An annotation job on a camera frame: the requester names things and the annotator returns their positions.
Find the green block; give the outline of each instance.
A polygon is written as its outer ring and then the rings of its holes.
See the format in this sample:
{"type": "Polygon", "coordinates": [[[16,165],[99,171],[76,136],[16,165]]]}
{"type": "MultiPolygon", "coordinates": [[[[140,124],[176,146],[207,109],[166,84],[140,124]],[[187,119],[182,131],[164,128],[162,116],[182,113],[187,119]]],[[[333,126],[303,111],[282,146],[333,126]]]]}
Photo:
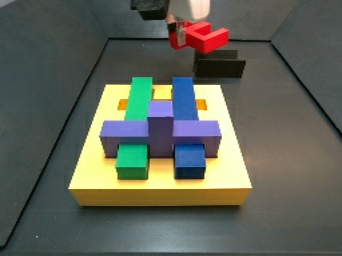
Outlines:
{"type": "Polygon", "coordinates": [[[119,180],[147,180],[148,146],[120,144],[115,168],[119,180]]]}
{"type": "Polygon", "coordinates": [[[152,77],[133,77],[124,120],[147,120],[152,100],[152,77]]]}

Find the gray wall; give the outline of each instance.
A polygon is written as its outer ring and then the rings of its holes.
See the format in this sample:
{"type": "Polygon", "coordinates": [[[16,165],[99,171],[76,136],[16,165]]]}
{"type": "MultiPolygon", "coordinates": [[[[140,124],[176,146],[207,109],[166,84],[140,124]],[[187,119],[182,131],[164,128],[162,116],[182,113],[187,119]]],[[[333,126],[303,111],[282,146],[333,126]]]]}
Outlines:
{"type": "Polygon", "coordinates": [[[7,4],[12,3],[16,0],[0,0],[0,7],[5,6],[7,4]]]}
{"type": "Polygon", "coordinates": [[[342,1],[302,0],[272,44],[342,131],[342,1]]]}
{"type": "MultiPolygon", "coordinates": [[[[164,21],[143,21],[129,10],[129,0],[85,0],[108,37],[167,38],[164,21]]],[[[231,38],[271,40],[299,0],[212,0],[208,22],[226,27],[231,38]]]]}
{"type": "Polygon", "coordinates": [[[0,9],[0,246],[107,42],[83,0],[0,9]]]}

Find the dark blue block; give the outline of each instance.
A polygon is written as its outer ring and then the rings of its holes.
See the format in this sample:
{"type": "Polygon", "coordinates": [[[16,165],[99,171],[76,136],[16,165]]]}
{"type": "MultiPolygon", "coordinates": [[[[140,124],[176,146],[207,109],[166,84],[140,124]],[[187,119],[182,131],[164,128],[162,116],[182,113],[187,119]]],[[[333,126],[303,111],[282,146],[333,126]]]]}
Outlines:
{"type": "Polygon", "coordinates": [[[175,120],[198,120],[194,82],[191,77],[172,78],[175,120]]]}
{"type": "Polygon", "coordinates": [[[203,145],[175,145],[175,179],[204,179],[203,145]]]}

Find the purple crossbar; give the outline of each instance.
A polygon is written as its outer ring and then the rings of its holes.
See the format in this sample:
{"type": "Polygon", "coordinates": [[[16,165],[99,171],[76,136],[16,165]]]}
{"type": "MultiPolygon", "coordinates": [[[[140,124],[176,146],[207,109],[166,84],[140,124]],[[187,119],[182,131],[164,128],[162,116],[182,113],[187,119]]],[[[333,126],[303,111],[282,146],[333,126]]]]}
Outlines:
{"type": "Polygon", "coordinates": [[[147,121],[104,121],[100,140],[105,157],[115,158],[119,144],[148,144],[147,121]]]}
{"type": "Polygon", "coordinates": [[[170,158],[174,154],[172,101],[151,101],[148,107],[150,157],[170,158]]]}
{"type": "Polygon", "coordinates": [[[218,121],[175,120],[174,144],[204,144],[206,157],[218,157],[222,133],[218,121]]]}

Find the yellow base board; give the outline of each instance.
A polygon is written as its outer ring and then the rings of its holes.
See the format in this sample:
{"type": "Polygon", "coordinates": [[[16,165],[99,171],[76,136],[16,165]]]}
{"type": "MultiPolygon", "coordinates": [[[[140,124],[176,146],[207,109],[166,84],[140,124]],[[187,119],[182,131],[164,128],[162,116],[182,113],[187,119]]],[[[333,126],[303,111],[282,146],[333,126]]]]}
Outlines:
{"type": "MultiPolygon", "coordinates": [[[[81,206],[242,205],[251,190],[239,144],[219,85],[196,85],[207,110],[200,120],[218,120],[222,142],[218,158],[207,159],[206,179],[175,180],[174,160],[150,159],[148,180],[117,180],[115,161],[105,159],[99,139],[104,120],[124,120],[119,102],[129,85],[107,85],[83,146],[69,191],[81,206]]],[[[154,99],[171,98],[171,86],[154,86],[154,99]]]]}

